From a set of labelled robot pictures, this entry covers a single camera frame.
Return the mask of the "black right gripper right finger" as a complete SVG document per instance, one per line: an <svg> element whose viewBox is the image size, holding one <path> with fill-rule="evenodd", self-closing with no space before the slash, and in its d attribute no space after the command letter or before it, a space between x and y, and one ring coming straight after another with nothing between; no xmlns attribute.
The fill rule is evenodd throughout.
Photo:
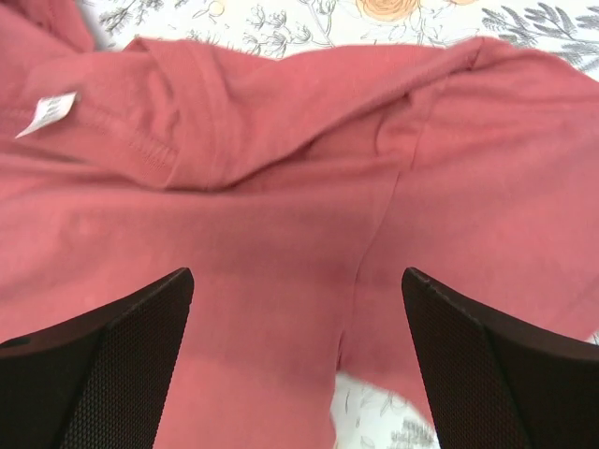
<svg viewBox="0 0 599 449"><path fill-rule="evenodd" d="M416 268L404 308L443 448L595 448L598 347L470 299Z"/></svg>

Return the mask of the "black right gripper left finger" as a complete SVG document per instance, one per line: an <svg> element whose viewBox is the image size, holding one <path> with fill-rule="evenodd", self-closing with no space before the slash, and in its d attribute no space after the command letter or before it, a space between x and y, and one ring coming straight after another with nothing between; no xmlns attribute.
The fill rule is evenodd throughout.
<svg viewBox="0 0 599 449"><path fill-rule="evenodd" d="M1 345L1 445L151 448L194 291L180 268Z"/></svg>

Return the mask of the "dusty rose t-shirt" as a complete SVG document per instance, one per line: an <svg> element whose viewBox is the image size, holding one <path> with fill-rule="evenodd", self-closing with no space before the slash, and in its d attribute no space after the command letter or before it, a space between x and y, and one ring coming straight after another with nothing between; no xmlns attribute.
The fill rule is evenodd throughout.
<svg viewBox="0 0 599 449"><path fill-rule="evenodd" d="M74 2L5 1L1 336L188 267L158 447L330 448L340 370L427 413L406 268L597 329L597 119L595 80L495 38L97 51Z"/></svg>

